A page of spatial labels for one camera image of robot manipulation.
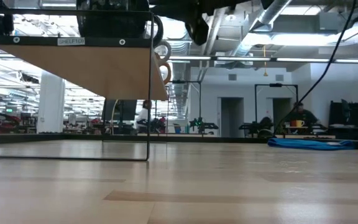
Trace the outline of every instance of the door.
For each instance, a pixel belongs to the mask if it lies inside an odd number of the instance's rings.
[[[217,111],[217,116],[218,116],[218,123],[217,126],[219,127],[218,129],[218,137],[222,137],[221,136],[221,127],[222,127],[222,98],[218,97],[218,103],[217,103],[218,107],[216,108]]]
[[[242,138],[239,126],[244,123],[244,99],[221,98],[220,130],[223,138]]]
[[[273,98],[273,123],[275,127],[291,109],[291,98]]]

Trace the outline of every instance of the metal stand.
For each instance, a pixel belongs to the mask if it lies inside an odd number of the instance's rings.
[[[140,17],[151,21],[154,24],[152,12],[131,12],[131,11],[72,11],[72,10],[45,10],[45,9],[0,9],[0,14],[33,14],[33,15],[56,15],[56,16],[130,16]],[[151,33],[154,33],[154,26],[151,26]],[[58,41],[64,38],[59,37],[12,37],[0,35],[0,45],[27,45],[27,46],[52,46],[58,47]],[[149,39],[118,39],[118,38],[79,38],[84,40],[82,47],[132,47],[150,49],[149,54],[149,84],[148,97],[151,98],[152,85],[152,56],[154,54],[153,37]],[[0,156],[0,158],[24,158],[24,159],[65,159],[65,160],[94,160],[94,161],[147,161],[150,157],[150,110],[147,123],[147,155],[143,159],[133,158],[83,158],[83,157],[39,157],[39,156]]]

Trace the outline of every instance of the column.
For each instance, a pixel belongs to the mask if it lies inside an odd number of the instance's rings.
[[[37,133],[63,131],[65,80],[42,72]]]

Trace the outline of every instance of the black equipment cabinet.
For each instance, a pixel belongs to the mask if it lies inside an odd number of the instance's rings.
[[[329,107],[329,133],[337,139],[358,140],[358,103],[336,103]]]

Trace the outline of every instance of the blue tarp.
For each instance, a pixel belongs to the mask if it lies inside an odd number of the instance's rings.
[[[319,142],[299,139],[269,139],[267,144],[272,147],[285,147],[291,149],[314,149],[314,150],[342,150],[354,149],[352,141]]]

